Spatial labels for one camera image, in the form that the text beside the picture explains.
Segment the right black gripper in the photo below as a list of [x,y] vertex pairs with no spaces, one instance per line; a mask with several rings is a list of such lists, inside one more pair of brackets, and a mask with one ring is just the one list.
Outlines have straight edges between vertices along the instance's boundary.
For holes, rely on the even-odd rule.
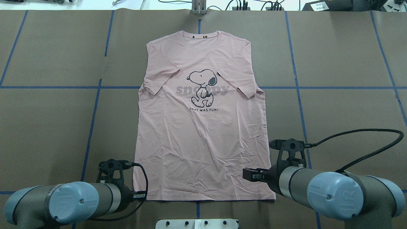
[[281,191],[282,185],[279,180],[283,171],[291,166],[298,167],[302,164],[307,167],[305,159],[304,147],[307,144],[303,141],[295,139],[276,139],[269,142],[271,149],[279,151],[275,165],[272,165],[268,170],[262,168],[243,168],[243,179],[250,182],[264,182],[272,191]]

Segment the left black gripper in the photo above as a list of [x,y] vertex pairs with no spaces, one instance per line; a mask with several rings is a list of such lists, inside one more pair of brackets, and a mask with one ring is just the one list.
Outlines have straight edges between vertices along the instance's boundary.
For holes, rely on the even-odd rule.
[[124,170],[133,167],[139,167],[140,164],[136,162],[129,162],[128,160],[115,160],[113,158],[107,161],[101,161],[98,165],[99,174],[96,182],[101,183],[104,181],[106,184],[114,184],[118,187],[122,201],[129,203],[136,201],[143,201],[146,199],[147,191],[132,191],[124,184]]

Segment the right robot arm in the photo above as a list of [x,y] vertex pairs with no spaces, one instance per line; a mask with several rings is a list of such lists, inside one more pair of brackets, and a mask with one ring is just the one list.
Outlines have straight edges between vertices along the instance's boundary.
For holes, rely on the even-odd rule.
[[345,222],[373,213],[386,221],[406,209],[405,196],[392,181],[307,168],[304,149],[310,146],[295,139],[273,140],[269,147],[279,151],[276,164],[269,169],[244,168],[243,178],[265,182],[276,194]]

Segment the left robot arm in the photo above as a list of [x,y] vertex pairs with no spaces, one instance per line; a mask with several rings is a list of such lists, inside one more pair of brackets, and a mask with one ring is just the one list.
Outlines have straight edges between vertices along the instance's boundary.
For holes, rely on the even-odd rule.
[[98,165],[96,182],[83,181],[54,186],[34,186],[14,192],[6,201],[4,216],[8,223],[19,229],[59,229],[61,226],[91,221],[117,221],[124,216],[102,219],[125,210],[138,200],[141,205],[147,198],[148,189],[131,190],[124,184],[124,170],[143,166],[127,160],[109,159]]

